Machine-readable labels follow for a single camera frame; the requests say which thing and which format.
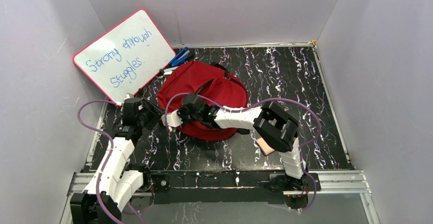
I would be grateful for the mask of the red student backpack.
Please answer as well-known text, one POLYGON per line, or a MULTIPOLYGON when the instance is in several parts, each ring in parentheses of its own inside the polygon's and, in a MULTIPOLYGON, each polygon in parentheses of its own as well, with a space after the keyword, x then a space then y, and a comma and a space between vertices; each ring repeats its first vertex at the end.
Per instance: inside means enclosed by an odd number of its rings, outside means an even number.
MULTIPOLYGON (((212 64, 191 61, 175 69, 157 93, 158 106, 165 109, 170 98, 178 93, 196 93, 223 106, 246 107, 245 84, 223 67, 212 64)), ((168 113, 182 106, 182 98, 178 96, 170 103, 168 113)), ((225 140, 237 131, 235 128, 209 129, 198 121, 177 128, 188 136, 207 141, 225 140)))

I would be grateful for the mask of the beige small wallet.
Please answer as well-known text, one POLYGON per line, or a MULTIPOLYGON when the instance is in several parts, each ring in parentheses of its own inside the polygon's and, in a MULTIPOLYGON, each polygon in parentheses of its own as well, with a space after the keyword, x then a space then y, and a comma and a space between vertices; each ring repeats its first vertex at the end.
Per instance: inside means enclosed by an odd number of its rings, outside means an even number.
POLYGON ((273 148, 271 148, 266 141, 263 138, 258 138, 256 139, 255 143, 257 144, 257 146, 259 147, 259 149, 261 150, 261 152, 265 155, 268 156, 269 154, 272 154, 275 150, 273 148))

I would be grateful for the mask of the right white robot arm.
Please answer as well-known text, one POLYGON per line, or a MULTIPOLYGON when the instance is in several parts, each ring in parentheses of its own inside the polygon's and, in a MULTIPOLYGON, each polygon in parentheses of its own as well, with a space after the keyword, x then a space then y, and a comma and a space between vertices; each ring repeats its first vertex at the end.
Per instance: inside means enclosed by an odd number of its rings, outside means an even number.
POLYGON ((288 185, 293 190, 301 190, 307 185, 305 162, 299 150, 299 123, 274 99, 248 108, 231 108, 195 93, 184 93, 183 96, 181 107, 164 115, 167 126, 179 127, 188 122, 199 122, 210 129, 254 130, 280 154, 288 185))

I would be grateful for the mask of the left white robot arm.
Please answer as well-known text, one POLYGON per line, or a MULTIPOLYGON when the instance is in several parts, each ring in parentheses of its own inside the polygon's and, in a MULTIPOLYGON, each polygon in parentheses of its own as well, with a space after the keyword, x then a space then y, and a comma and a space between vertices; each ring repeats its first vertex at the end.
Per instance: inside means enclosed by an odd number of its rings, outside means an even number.
POLYGON ((120 106, 122 113, 113 127, 113 135, 86 124, 77 115, 84 127, 104 135, 109 144, 90 182, 70 199, 73 223, 122 223, 122 211, 130 205, 133 193, 152 187, 152 177, 146 174, 144 166, 125 167, 143 129, 152 130, 164 111, 129 93, 114 105, 120 106))

